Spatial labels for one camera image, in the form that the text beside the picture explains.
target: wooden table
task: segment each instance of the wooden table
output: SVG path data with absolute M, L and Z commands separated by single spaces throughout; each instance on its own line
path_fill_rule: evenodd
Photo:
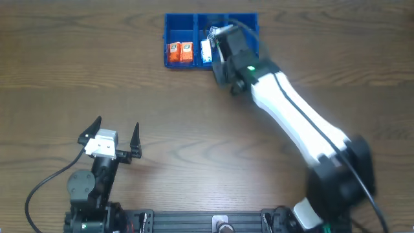
M 259 12 L 261 37 L 304 99 L 370 143 L 376 200 L 392 230 L 414 225 L 414 2 L 3 1 L 0 3 L 0 228 L 32 232 L 31 189 L 68 164 L 98 116 L 143 158 L 120 165 L 111 200 L 124 208 L 260 210 L 304 196 L 305 165 L 282 129 L 210 71 L 164 67 L 166 12 Z M 61 232 L 66 182 L 84 156 L 40 188 L 30 213 Z M 380 225 L 368 203 L 355 217 Z

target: cable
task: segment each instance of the cable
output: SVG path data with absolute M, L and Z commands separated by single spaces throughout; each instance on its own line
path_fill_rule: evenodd
M 268 51 L 268 47 L 265 45 L 264 42 L 262 42 L 259 39 L 259 36 L 248 26 L 246 26 L 244 23 L 236 20 L 236 19 L 228 19 L 225 21 L 230 21 L 232 23 L 235 23 L 236 25 L 243 27 L 244 29 L 246 29 L 246 31 L 251 34 L 253 37 L 255 37 L 255 39 L 257 40 L 257 42 L 259 42 L 259 44 L 261 44 L 262 46 L 264 45 L 264 48 L 266 50 L 266 54 L 268 57 L 270 57 L 270 53 Z M 338 147 L 335 146 L 335 144 L 330 140 L 330 138 L 302 111 L 302 109 L 300 109 L 296 103 L 289 97 L 289 95 L 286 93 L 286 91 L 282 88 L 282 86 L 279 83 L 279 80 L 277 78 L 277 76 L 274 74 L 274 72 L 272 72 L 276 83 L 278 84 L 280 91 L 282 92 L 283 96 L 290 102 L 290 104 L 292 104 L 294 106 L 294 108 L 311 124 L 311 126 L 328 142 L 328 144 L 333 148 L 333 150 L 340 156 L 340 158 L 343 160 L 343 163 L 349 168 L 349 170 L 351 171 L 351 173 L 354 175 L 355 179 L 358 181 L 358 183 L 360 184 L 362 190 L 364 191 L 365 195 L 367 196 L 369 202 L 371 203 L 376 216 L 378 217 L 378 220 L 381 223 L 382 229 L 384 230 L 384 233 L 389 233 L 388 230 L 388 226 L 386 223 L 386 220 L 384 218 L 384 215 L 382 214 L 380 208 L 378 207 L 378 205 L 375 203 L 373 196 L 369 193 L 367 187 L 365 186 L 364 182 L 361 180 L 360 176 L 358 175 L 358 173 L 355 171 L 355 169 L 353 168 L 352 164 L 348 161 L 348 159 L 346 158 L 346 156 L 341 153 L 341 151 L 338 149 Z
M 60 169 L 59 171 L 53 173 L 51 176 L 47 177 L 46 179 L 44 179 L 43 181 L 41 181 L 38 185 L 36 185 L 36 187 L 33 188 L 32 191 L 30 191 L 30 193 L 27 196 L 26 199 L 26 203 L 25 203 L 25 214 L 26 214 L 26 218 L 28 223 L 30 224 L 30 226 L 32 226 L 33 230 L 36 233 L 41 233 L 41 231 L 39 230 L 39 228 L 37 226 L 35 226 L 32 218 L 30 217 L 30 213 L 28 211 L 28 204 L 30 202 L 30 199 L 32 198 L 33 194 L 42 186 L 44 185 L 46 182 L 50 181 L 51 179 L 55 178 L 56 176 L 60 175 L 61 173 L 63 173 L 64 171 L 68 170 L 71 166 L 73 166 L 73 164 L 75 164 L 76 162 L 78 162 L 79 158 L 82 156 L 83 152 L 85 151 L 85 148 L 82 148 L 82 150 L 79 152 L 79 155 L 70 163 L 68 164 L 66 167 Z

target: wood grain surface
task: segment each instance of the wood grain surface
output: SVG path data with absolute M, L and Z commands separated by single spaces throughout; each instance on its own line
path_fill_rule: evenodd
M 414 1 L 176 0 L 0 2 L 0 228 L 33 232 L 31 189 L 68 164 L 98 116 L 127 150 L 140 122 L 143 158 L 120 165 L 124 208 L 260 210 L 304 196 L 305 165 L 248 95 L 210 71 L 164 67 L 166 12 L 259 12 L 261 38 L 300 95 L 370 143 L 376 200 L 394 231 L 414 225 Z M 70 170 L 39 189 L 30 213 L 61 232 Z M 353 217 L 381 232 L 368 203 Z

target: blue bin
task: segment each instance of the blue bin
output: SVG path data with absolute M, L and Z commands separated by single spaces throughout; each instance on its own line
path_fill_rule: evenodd
M 256 33 L 259 33 L 259 25 L 257 24 L 257 13 L 227 13 L 227 14 L 166 14 L 164 27 L 164 65 L 167 68 L 211 68 L 212 63 L 203 63 L 201 60 L 200 42 L 206 39 L 203 29 L 207 24 L 214 21 L 224 20 L 211 26 L 223 27 L 231 22 L 226 19 L 236 19 Z M 256 39 L 245 31 L 246 42 L 248 46 L 256 52 L 259 52 L 259 43 Z M 168 45 L 174 42 L 193 42 L 193 61 L 189 63 L 184 62 L 169 62 L 168 61 Z

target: orange box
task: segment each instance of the orange box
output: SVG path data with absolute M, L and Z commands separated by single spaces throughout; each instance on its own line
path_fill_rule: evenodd
M 181 59 L 181 43 L 180 42 L 170 43 L 168 47 L 169 47 L 168 61 L 179 62 Z
M 193 42 L 181 43 L 181 62 L 193 61 Z

